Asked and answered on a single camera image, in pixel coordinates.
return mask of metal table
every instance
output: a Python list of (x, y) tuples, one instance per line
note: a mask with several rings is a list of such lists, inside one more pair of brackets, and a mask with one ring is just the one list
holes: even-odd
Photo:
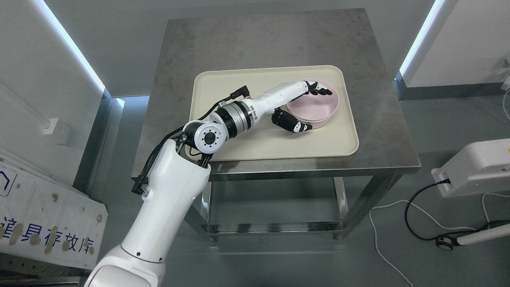
[[(210, 181), (372, 176), (349, 212), (345, 194), (338, 192), (340, 221), (308, 223), (294, 230), (346, 236), (401, 175), (421, 167), (392, 86), (393, 77), (387, 73), (364, 9), (170, 20), (133, 176), (139, 174), (160, 139), (188, 121), (193, 82), (199, 73), (307, 65), (334, 65), (342, 70), (359, 149), (347, 157), (212, 162)], [(207, 192), (203, 200), (207, 203)], [(200, 216), (192, 207), (186, 220), (199, 221), (209, 235), (232, 234), (208, 224), (207, 212), (202, 210)], [(241, 224), (233, 234), (267, 231)]]

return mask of black power cable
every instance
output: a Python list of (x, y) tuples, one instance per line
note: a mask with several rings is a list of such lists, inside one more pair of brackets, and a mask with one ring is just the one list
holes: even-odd
[(486, 224), (484, 224), (482, 227), (478, 228), (478, 229), (475, 229), (475, 230), (462, 230), (462, 231), (453, 231), (453, 232), (448, 232), (448, 233), (444, 233), (444, 234), (439, 234), (437, 236), (434, 236), (434, 237), (430, 237), (430, 238), (424, 238), (424, 237), (421, 237), (419, 236), (418, 234), (416, 234), (416, 232), (411, 228), (411, 226), (409, 225), (409, 222), (407, 221), (407, 212), (409, 211), (409, 207), (411, 206), (411, 203), (413, 202), (413, 200), (420, 194), (422, 193), (424, 190), (427, 190), (433, 186), (436, 186), (438, 184), (443, 184), (443, 183), (451, 183), (449, 179), (445, 179), (445, 180), (442, 180), (440, 182), (436, 182), (436, 183), (433, 183), (433, 184), (430, 184), (430, 185), (427, 185), (426, 187), (420, 189), (419, 191), (417, 191), (413, 197), (411, 197), (411, 199), (409, 200), (409, 202), (407, 203), (407, 205), (405, 206), (405, 212), (404, 212), (404, 220), (405, 220), (405, 225), (407, 226), (407, 228), (409, 229), (409, 231), (418, 239), (420, 240), (423, 240), (423, 241), (432, 241), (432, 240), (437, 240), (438, 238), (441, 238), (441, 237), (445, 237), (445, 236), (448, 236), (448, 235), (452, 235), (452, 234), (462, 234), (462, 233), (476, 233), (476, 232), (479, 232), (479, 231), (482, 231), (482, 230), (485, 230), (487, 229), (489, 226), (491, 226), (492, 224), (496, 224), (496, 223), (510, 223), (510, 220), (494, 220), (494, 221), (490, 221)]
[[(226, 101), (229, 101), (229, 100), (233, 100), (233, 99), (238, 98), (240, 96), (243, 96), (243, 97), (248, 97), (249, 96), (249, 91), (248, 91), (248, 88), (246, 86), (243, 86), (243, 87), (239, 88), (235, 92), (231, 93), (225, 99), (222, 99), (222, 100), (219, 100), (218, 102), (216, 102), (203, 116), (199, 117), (198, 120), (201, 121), (204, 118), (206, 118), (209, 114), (211, 114), (214, 111), (214, 109), (221, 102), (226, 102)], [(182, 131), (183, 128), (184, 128), (184, 126), (181, 126), (181, 127), (177, 128), (176, 130), (170, 132), (169, 134), (165, 135), (163, 137), (163, 139), (160, 141), (160, 143), (157, 146), (154, 147), (152, 152), (149, 154), (149, 157), (147, 158), (147, 161), (145, 162), (145, 165), (143, 166), (142, 171), (140, 172), (140, 175), (135, 179), (135, 183), (133, 184), (133, 188), (131, 189), (131, 192), (139, 194), (139, 195), (143, 194), (142, 185), (146, 184), (147, 174), (149, 173), (150, 169), (152, 168), (152, 165), (154, 164), (154, 162), (156, 161), (156, 158), (157, 158), (159, 152), (161, 151), (163, 145), (173, 135), (175, 135), (178, 132)]]

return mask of black robotic finger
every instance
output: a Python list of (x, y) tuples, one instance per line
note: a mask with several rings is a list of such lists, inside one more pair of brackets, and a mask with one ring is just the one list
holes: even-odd
[(295, 116), (280, 108), (274, 110), (271, 120), (273, 124), (292, 133), (300, 133), (312, 129), (312, 125), (298, 121)]
[(313, 82), (313, 84), (310, 84), (308, 81), (305, 81), (308, 86), (308, 92), (305, 94), (311, 93), (313, 95), (327, 95), (327, 94), (333, 94), (332, 91), (326, 88), (319, 88), (317, 89), (317, 86), (319, 85), (319, 82)]

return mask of plastic tray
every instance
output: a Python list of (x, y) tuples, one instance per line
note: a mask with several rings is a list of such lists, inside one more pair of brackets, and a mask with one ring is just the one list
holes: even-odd
[(345, 88), (342, 71), (335, 66), (302, 66), (243, 70), (207, 71), (195, 78), (190, 119), (202, 116), (216, 101), (247, 85), (253, 98), (282, 83), (321, 79), (333, 85), (339, 107), (326, 125), (293, 134), (263, 117), (248, 131), (229, 139), (211, 161), (335, 157), (353, 154), (358, 134)]

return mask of white device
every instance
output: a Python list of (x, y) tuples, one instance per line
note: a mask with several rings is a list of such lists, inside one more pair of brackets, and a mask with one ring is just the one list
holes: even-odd
[[(441, 168), (431, 171), (446, 197), (465, 196), (510, 189), (510, 138), (479, 141), (465, 146)], [(444, 250), (510, 235), (510, 224), (452, 238), (437, 238), (436, 245)]]
[(443, 197), (501, 192), (510, 188), (510, 138), (474, 142), (431, 171)]
[[(273, 123), (290, 132), (311, 129), (280, 109), (305, 93), (324, 95), (331, 91), (317, 82), (298, 81), (251, 99), (244, 86), (229, 97), (242, 95), (242, 100), (229, 104), (218, 102), (219, 108), (212, 112), (210, 121), (190, 121), (183, 126), (177, 143), (170, 139), (171, 134), (165, 137), (147, 160), (144, 170), (150, 171), (146, 170), (147, 174), (142, 171), (133, 188), (144, 201), (134, 224), (124, 241), (97, 264), (85, 286), (160, 286), (170, 245), (188, 208), (209, 179), (208, 161), (213, 153), (266, 114), (273, 114)], [(184, 145), (202, 153), (198, 163), (180, 156)], [(146, 177), (148, 186), (142, 188)]]

